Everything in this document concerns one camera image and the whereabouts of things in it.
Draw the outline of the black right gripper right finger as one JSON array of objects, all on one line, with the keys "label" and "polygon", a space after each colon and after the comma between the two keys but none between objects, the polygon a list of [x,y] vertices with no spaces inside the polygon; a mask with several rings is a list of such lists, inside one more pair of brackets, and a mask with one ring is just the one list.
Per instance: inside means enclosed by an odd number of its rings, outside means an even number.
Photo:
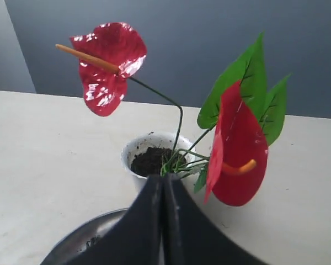
[{"label": "black right gripper right finger", "polygon": [[265,264],[206,217],[176,174],[163,177],[163,255],[165,264]]}]

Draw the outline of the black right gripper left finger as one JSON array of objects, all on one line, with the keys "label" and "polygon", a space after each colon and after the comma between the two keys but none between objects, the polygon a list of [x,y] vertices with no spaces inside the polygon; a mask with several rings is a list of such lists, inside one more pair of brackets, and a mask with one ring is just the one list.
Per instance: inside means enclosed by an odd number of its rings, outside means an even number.
[{"label": "black right gripper left finger", "polygon": [[72,264],[158,264],[161,241],[163,180],[153,175],[125,215]]}]

